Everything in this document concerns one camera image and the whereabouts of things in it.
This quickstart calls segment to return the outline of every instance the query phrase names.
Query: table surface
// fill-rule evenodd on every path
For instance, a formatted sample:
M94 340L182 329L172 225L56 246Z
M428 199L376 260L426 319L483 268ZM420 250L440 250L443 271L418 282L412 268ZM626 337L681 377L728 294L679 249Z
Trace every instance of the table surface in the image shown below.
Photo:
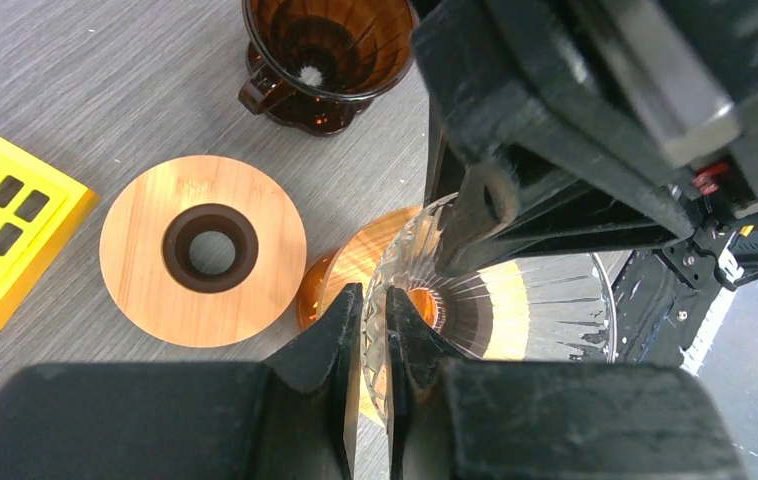
M0 332L0 386L40 362L260 360L297 334L290 308L245 342L195 350L119 312L99 234L120 190L154 165L213 154L258 167L296 204L309 261L420 202L427 97L416 69L343 134L319 139L240 105L247 43L239 0L0 0L0 135L102 195ZM616 271L623 255L604 259ZM383 429L362 418L359 442L356 476L387 478Z

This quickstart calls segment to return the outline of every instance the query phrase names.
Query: brown handle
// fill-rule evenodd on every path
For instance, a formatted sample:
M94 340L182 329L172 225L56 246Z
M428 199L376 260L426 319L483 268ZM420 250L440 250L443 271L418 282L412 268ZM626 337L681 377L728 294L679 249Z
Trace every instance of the brown handle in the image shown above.
M268 65L263 65L241 87L238 98L254 115L264 113L294 94L294 87Z

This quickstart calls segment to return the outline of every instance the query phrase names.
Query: yellow object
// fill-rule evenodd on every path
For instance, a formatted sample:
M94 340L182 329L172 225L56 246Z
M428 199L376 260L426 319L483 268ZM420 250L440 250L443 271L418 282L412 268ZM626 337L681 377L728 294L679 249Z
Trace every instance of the yellow object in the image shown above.
M98 200L0 138L0 329Z

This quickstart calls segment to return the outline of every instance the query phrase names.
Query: wooden coaster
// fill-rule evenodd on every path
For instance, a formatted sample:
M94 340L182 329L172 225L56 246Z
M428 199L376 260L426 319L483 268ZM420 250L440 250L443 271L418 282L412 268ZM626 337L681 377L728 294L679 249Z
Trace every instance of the wooden coaster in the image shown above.
M190 261L204 232L224 234L235 259L210 275ZM158 165L111 206L99 245L111 298L145 332L218 347L260 332L288 307L306 260L305 230L270 177L237 160L200 155Z
M382 258L382 253L391 243L391 240L402 230L406 223L411 220L420 207L406 207L382 215L365 225L355 236L346 243L332 258L326 276L320 286L317 299L318 317L329 308L335 297L341 293L341 289L348 283L361 283L364 289L370 283L370 277L376 265ZM359 413L384 426L385 423L379 418L376 407L370 400L364 376L360 375L361 389L359 392Z

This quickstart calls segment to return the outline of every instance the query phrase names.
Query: amber glass cup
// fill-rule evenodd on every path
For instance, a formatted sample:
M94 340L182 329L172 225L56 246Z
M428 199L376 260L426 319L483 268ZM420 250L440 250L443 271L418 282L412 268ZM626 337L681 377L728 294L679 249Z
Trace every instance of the amber glass cup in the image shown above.
M411 66L407 0L244 0L252 113L315 135L345 129Z

